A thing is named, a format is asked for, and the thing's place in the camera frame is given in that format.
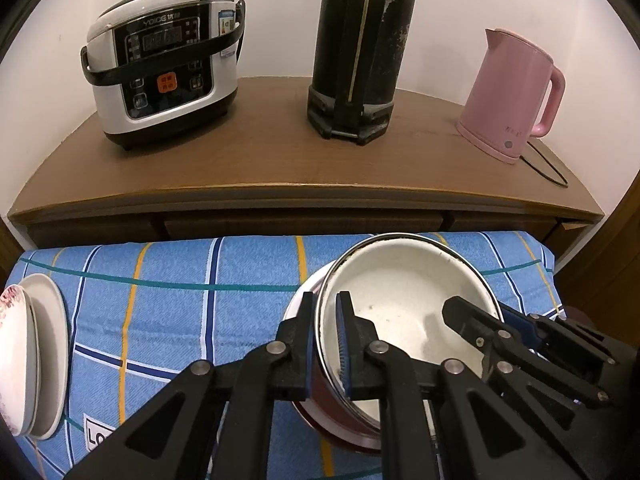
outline white rice cooker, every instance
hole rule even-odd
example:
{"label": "white rice cooker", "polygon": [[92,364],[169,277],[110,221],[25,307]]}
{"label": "white rice cooker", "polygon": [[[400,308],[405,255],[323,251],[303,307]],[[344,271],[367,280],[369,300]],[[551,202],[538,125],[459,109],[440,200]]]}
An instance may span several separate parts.
{"label": "white rice cooker", "polygon": [[122,0],[105,10],[80,53],[104,133],[129,149],[225,114],[243,35],[243,0]]}

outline blue tablecloth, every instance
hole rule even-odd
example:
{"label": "blue tablecloth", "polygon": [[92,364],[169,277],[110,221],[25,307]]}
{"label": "blue tablecloth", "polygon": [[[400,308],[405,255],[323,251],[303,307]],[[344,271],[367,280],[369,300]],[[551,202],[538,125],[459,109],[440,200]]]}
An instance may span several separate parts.
{"label": "blue tablecloth", "polygon": [[[273,339],[299,284],[370,235],[226,237],[28,251],[8,283],[43,272],[65,300],[70,388],[56,433],[19,438],[47,480],[62,475],[187,364],[223,364]],[[427,236],[462,254],[498,300],[554,316],[553,254],[523,232]],[[269,480],[380,479],[380,459],[322,444],[286,402],[274,408]]]}

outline power cord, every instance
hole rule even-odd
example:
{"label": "power cord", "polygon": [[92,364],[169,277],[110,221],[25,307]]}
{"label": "power cord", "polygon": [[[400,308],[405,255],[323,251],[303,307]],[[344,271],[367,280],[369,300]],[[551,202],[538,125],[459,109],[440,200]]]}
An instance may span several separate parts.
{"label": "power cord", "polygon": [[558,171],[558,168],[556,168],[551,162],[549,162],[549,159],[546,158],[546,156],[544,156],[539,149],[537,149],[533,144],[531,144],[529,141],[527,141],[527,144],[529,146],[531,146],[534,150],[536,150],[536,153],[542,157],[542,159],[548,164],[548,166],[554,170],[558,176],[562,179],[562,182],[559,182],[558,180],[548,176],[548,174],[542,173],[542,171],[540,171],[538,168],[536,168],[531,162],[529,162],[523,155],[520,156],[520,158],[522,160],[524,160],[524,163],[529,166],[532,170],[534,170],[536,173],[542,175],[544,178],[546,178],[549,182],[553,182],[554,184],[556,184],[556,186],[560,186],[560,187],[569,187],[569,183],[567,182],[567,179],[565,179],[564,175],[562,173],[560,173]]}

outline black cylinder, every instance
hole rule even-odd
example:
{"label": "black cylinder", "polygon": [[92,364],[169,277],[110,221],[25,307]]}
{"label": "black cylinder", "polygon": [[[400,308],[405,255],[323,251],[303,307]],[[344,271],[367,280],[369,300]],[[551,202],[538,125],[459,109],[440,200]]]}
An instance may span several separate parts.
{"label": "black cylinder", "polygon": [[322,0],[307,116],[326,138],[384,134],[415,0]]}

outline wall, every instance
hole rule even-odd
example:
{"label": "wall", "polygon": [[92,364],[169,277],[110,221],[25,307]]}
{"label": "wall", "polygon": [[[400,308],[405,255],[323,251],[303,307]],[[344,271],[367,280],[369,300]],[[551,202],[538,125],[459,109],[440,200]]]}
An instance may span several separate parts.
{"label": "wall", "polygon": [[[1,215],[94,109],[78,51],[89,24],[116,1],[43,0],[0,65],[0,145],[20,153],[0,167]],[[240,74],[310,75],[320,0],[246,2]],[[565,101],[546,142],[610,213],[640,167],[640,139],[631,135],[640,79],[629,75],[640,53],[604,0],[416,0],[398,86],[463,104],[486,49],[484,29],[494,27],[540,44],[566,73]],[[39,84],[34,94],[35,78],[63,81],[63,91]]]}

